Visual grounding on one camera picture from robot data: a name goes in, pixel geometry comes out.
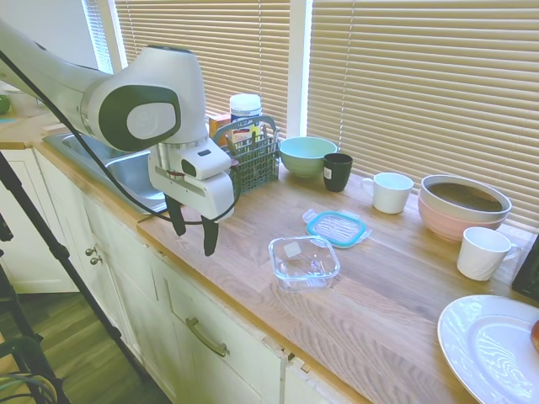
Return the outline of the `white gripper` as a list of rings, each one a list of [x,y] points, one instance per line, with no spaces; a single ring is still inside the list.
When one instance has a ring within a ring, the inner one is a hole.
[[[170,176],[157,165],[157,157],[151,155],[148,161],[149,177],[152,186],[165,194],[169,218],[178,236],[186,232],[181,211],[182,205],[196,210],[202,217],[204,231],[204,253],[211,256],[216,250],[219,224],[234,212],[234,189],[227,173],[199,180],[188,175]]]

